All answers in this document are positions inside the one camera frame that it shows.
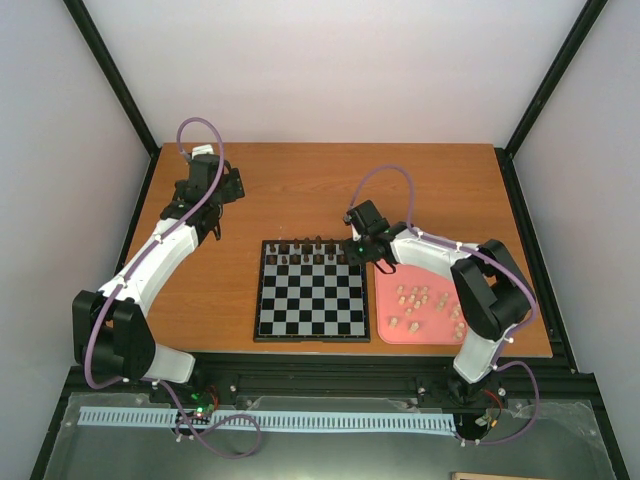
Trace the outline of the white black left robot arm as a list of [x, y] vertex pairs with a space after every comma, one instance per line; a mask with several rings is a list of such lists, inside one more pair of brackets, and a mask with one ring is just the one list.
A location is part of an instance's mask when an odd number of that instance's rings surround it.
[[194, 356], [157, 343], [147, 316], [180, 264], [208, 235], [221, 237], [225, 204], [245, 191], [238, 169], [211, 145], [195, 147], [187, 158], [188, 176], [176, 182], [148, 240], [111, 280], [72, 302], [74, 357], [93, 389], [147, 379], [172, 382], [190, 403], [207, 393], [208, 378], [194, 368]]

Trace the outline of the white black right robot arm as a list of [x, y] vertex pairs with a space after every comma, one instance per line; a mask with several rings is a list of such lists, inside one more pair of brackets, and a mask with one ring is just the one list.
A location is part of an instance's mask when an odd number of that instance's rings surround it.
[[344, 223], [352, 230], [344, 241], [349, 265], [371, 263], [386, 275], [416, 267], [453, 283], [470, 327], [453, 369], [467, 385], [496, 371], [504, 344], [538, 314], [532, 287], [500, 241], [455, 242], [410, 222], [392, 225], [370, 200], [350, 205]]

